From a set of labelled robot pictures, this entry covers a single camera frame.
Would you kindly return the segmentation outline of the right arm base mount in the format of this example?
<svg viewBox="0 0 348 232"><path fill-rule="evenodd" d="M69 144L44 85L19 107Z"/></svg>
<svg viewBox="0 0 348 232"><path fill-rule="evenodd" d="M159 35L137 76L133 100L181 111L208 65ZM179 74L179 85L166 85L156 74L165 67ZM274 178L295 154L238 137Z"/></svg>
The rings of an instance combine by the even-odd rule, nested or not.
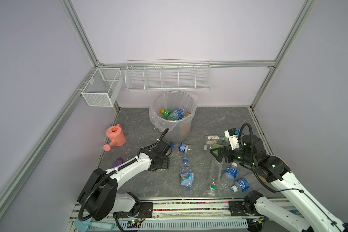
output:
<svg viewBox="0 0 348 232"><path fill-rule="evenodd" d="M229 201L228 210L231 213L232 217L236 216L261 216L256 210L255 207L256 201L241 201L241 200L233 200Z"/></svg>

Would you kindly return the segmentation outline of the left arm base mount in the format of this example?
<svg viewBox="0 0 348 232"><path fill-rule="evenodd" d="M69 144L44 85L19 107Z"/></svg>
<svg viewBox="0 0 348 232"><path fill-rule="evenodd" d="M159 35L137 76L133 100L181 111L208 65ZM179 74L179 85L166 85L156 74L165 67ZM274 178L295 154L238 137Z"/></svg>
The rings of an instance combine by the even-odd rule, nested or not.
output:
<svg viewBox="0 0 348 232"><path fill-rule="evenodd" d="M129 212L117 212L117 218L152 218L153 203L140 202Z"/></svg>

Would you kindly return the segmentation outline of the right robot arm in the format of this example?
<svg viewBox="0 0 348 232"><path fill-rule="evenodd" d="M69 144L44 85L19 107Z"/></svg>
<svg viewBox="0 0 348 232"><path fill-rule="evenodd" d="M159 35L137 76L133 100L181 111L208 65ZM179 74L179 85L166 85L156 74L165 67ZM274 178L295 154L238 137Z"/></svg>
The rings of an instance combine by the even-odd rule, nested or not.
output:
<svg viewBox="0 0 348 232"><path fill-rule="evenodd" d="M290 232L348 232L348 222L330 213L280 157L267 153L263 140L254 135L250 124L243 124L240 130L229 129L224 134L230 144L211 149L213 157L246 167L267 190L282 193L300 215L279 207L255 190L244 198L241 211L251 216L265 216Z"/></svg>

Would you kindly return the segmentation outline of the Pocari Sweat bottle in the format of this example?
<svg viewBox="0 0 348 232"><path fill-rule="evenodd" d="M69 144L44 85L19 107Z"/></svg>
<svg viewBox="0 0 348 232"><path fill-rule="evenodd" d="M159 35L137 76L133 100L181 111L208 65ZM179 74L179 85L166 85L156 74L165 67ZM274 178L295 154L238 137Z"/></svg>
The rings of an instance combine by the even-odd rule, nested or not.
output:
<svg viewBox="0 0 348 232"><path fill-rule="evenodd" d="M184 110L177 108L169 116L168 119L172 121L181 120L184 117Z"/></svg>

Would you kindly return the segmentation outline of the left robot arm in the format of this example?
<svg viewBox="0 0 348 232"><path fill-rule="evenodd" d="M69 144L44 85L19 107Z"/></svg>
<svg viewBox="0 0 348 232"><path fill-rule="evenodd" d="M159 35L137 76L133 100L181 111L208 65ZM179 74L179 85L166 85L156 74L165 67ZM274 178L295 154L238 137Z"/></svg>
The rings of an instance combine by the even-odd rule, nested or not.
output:
<svg viewBox="0 0 348 232"><path fill-rule="evenodd" d="M169 168L167 153L170 145L163 140L168 131L168 128L165 129L155 143L140 148L134 158L123 164L107 170L94 170L77 199L81 205L78 220L93 218L100 221L111 212L122 212L130 217L138 216L141 201L130 192L120 194L118 190L143 171Z"/></svg>

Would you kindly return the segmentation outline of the green Sprite bottle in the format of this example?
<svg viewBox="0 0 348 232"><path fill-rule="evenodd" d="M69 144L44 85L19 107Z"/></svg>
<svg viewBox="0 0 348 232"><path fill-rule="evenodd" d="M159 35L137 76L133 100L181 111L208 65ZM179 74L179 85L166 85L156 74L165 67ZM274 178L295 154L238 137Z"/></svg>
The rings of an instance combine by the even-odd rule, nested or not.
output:
<svg viewBox="0 0 348 232"><path fill-rule="evenodd" d="M168 119L172 113L170 110L165 110L163 108L159 112L162 114L164 119Z"/></svg>

